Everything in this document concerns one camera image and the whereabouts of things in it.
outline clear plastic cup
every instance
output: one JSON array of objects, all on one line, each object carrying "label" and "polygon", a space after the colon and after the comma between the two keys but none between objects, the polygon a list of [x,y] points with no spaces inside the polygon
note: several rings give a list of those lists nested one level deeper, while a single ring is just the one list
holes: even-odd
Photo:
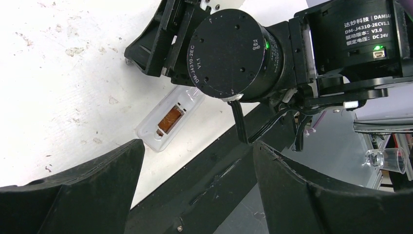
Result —
[{"label": "clear plastic cup", "polygon": [[406,172],[406,156],[401,148],[368,150],[365,157],[368,166],[402,174]]}]

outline black cable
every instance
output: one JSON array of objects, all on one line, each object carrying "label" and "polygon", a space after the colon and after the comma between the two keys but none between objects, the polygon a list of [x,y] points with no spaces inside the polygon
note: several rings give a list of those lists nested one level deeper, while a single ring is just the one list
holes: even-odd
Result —
[{"label": "black cable", "polygon": [[296,111],[300,112],[303,115],[306,116],[313,116],[318,113],[320,113],[322,110],[324,110],[326,107],[319,107],[317,109],[313,110],[303,110],[300,108],[285,108],[283,110],[280,110],[277,112],[267,123],[265,123],[256,133],[254,133],[251,137],[247,136],[246,132],[246,127],[245,127],[245,120],[244,120],[244,115],[242,111],[242,107],[239,101],[230,101],[228,102],[228,105],[231,106],[232,112],[234,114],[234,119],[235,119],[235,127],[237,128],[237,135],[238,139],[245,143],[245,144],[252,144],[256,140],[258,140],[262,135],[264,135],[266,132],[268,132],[276,123],[277,121],[282,118],[283,115],[285,115],[287,112],[290,111]]},{"label": "black cable", "polygon": [[296,152],[301,152],[304,148],[304,128],[311,121],[312,116],[305,116],[301,121],[300,126],[297,130],[296,140],[295,140],[295,150]]}]

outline stain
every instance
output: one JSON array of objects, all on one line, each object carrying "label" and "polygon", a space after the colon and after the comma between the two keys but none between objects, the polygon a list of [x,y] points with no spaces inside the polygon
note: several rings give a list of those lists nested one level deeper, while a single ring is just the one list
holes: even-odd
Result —
[{"label": "stain", "polygon": [[31,46],[33,45],[33,42],[31,40],[29,40],[25,35],[23,35],[22,33],[18,33],[16,32],[16,35],[20,36],[21,38],[23,38],[23,40],[27,43],[27,46]]},{"label": "stain", "polygon": [[69,25],[67,27],[67,37],[71,36],[79,36],[79,33],[77,32],[77,28],[74,28],[73,26]]},{"label": "stain", "polygon": [[62,32],[62,25],[56,24],[55,30],[56,30],[56,32],[61,33]]},{"label": "stain", "polygon": [[213,154],[210,156],[210,158],[211,158],[212,161],[216,162],[217,159],[218,159],[218,155],[215,154],[215,153],[213,153]]},{"label": "stain", "polygon": [[264,212],[262,212],[262,213],[255,212],[255,213],[253,214],[253,216],[254,216],[255,219],[261,220],[261,219],[265,218],[265,213],[264,213]]},{"label": "stain", "polygon": [[99,138],[93,138],[93,142],[94,143],[96,143],[96,144],[102,144],[102,140],[101,139],[99,139]]},{"label": "stain", "polygon": [[83,47],[72,47],[72,48],[65,50],[65,53],[69,55],[70,57],[73,57],[75,55],[82,53],[84,50],[85,49]]},{"label": "stain", "polygon": [[98,50],[99,50],[99,52],[101,52],[101,53],[103,53],[103,54],[106,53],[106,49],[103,48],[103,47],[100,47]]},{"label": "stain", "polygon": [[82,18],[81,16],[72,16],[72,17],[69,17],[70,20],[78,20],[78,19],[81,19],[81,18]]},{"label": "stain", "polygon": [[126,113],[126,112],[128,112],[131,108],[132,108],[131,105],[125,106],[125,107],[123,107],[122,109],[120,109],[120,111],[121,111],[122,113]]},{"label": "stain", "polygon": [[110,105],[114,105],[114,104],[118,104],[119,103],[119,101],[118,100],[116,100],[114,97],[112,97],[112,96],[109,96],[109,104]]}]

